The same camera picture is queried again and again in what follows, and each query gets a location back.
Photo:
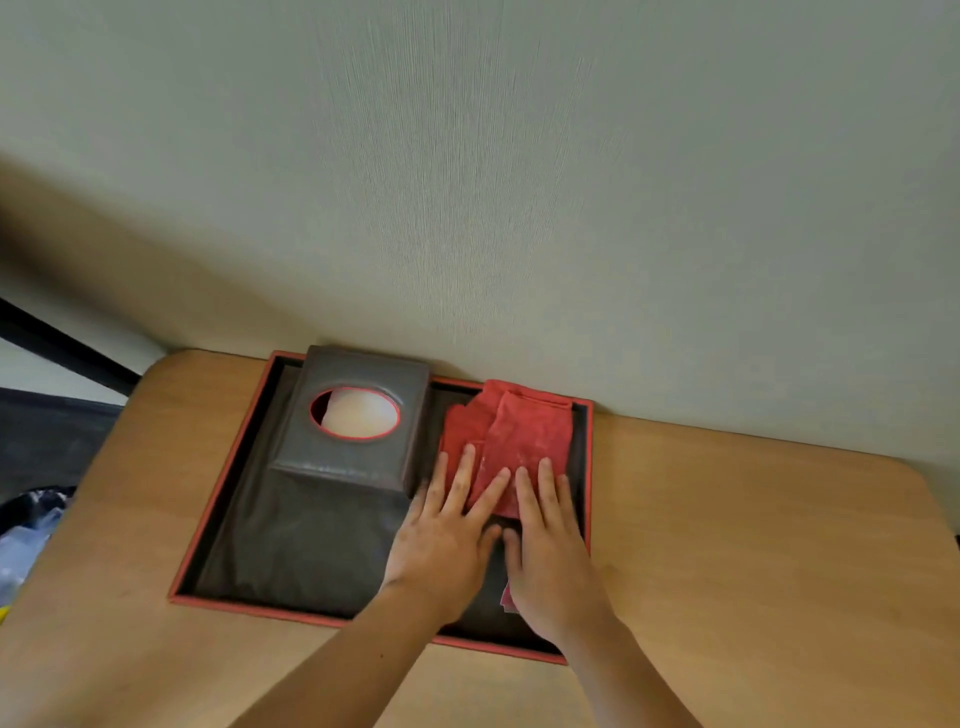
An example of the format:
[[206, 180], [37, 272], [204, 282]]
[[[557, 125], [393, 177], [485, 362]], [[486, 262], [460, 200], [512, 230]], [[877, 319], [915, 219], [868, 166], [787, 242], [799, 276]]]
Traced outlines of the white tissue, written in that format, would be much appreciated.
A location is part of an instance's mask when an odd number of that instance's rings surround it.
[[344, 440], [378, 439], [400, 423], [401, 410], [386, 394], [358, 387], [337, 387], [330, 391], [320, 429]]

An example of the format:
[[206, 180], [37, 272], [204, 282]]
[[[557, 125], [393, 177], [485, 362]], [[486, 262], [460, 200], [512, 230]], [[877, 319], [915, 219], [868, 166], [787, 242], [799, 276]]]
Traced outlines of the person's right forearm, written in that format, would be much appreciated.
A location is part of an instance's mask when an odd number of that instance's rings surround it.
[[703, 728], [618, 617], [577, 624], [556, 645], [598, 728]]

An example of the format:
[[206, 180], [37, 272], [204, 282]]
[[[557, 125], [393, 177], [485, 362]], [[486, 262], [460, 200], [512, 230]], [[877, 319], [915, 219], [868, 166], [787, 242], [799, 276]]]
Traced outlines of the dark grey tissue box cover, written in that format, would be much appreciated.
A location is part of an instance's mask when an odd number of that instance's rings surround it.
[[[311, 346], [272, 447], [270, 469], [412, 496], [429, 382], [430, 369], [422, 361]], [[331, 433], [315, 417], [314, 406], [338, 388], [383, 396], [396, 423], [379, 436]]]

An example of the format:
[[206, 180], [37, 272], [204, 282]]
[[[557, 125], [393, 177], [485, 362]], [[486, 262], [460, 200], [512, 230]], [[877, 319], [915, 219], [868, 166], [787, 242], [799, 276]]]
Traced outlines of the person's left hand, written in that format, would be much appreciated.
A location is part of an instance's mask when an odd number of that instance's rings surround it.
[[476, 546], [490, 524], [511, 478], [501, 469], [471, 508], [444, 516], [448, 455], [440, 452], [420, 518], [405, 527], [405, 517], [390, 549], [381, 592], [425, 613], [433, 631], [455, 623], [478, 594], [487, 566], [476, 563]]

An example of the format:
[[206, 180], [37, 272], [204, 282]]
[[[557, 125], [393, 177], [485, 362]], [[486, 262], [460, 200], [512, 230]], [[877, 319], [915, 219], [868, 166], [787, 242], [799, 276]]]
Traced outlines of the person's right hand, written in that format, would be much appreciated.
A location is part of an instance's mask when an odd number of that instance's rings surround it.
[[513, 479], [522, 539], [522, 576], [509, 579], [515, 610], [536, 635], [558, 650], [558, 638], [576, 625], [616, 616], [579, 530], [570, 481], [555, 474], [563, 509], [563, 530], [548, 530], [529, 472], [521, 467]]

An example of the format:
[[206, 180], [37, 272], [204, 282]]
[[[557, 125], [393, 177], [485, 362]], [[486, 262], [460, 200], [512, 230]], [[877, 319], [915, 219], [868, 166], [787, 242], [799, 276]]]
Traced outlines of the black tray with red rim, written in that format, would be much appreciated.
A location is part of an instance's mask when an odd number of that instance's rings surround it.
[[339, 627], [374, 597], [414, 491], [428, 480], [450, 406], [483, 384], [430, 373], [412, 495], [270, 469], [306, 354], [275, 352], [174, 577], [171, 600]]

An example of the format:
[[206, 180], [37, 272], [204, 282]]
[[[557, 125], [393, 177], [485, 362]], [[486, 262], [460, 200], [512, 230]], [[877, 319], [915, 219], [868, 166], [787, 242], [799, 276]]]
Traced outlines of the red cloth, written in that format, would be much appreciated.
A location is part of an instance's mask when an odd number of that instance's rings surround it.
[[543, 459], [550, 459], [555, 475], [565, 474], [574, 437], [573, 404], [569, 397], [488, 380], [469, 402], [450, 405], [438, 444], [447, 454], [444, 491], [450, 491], [466, 446], [474, 449], [466, 508], [503, 469], [527, 469], [534, 490]]

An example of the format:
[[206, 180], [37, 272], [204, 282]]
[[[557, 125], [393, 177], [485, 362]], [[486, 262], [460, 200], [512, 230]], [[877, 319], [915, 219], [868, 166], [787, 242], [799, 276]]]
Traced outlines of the person's left forearm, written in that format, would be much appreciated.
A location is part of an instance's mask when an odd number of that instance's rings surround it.
[[374, 728], [426, 646], [463, 609], [438, 589], [390, 583], [229, 728]]

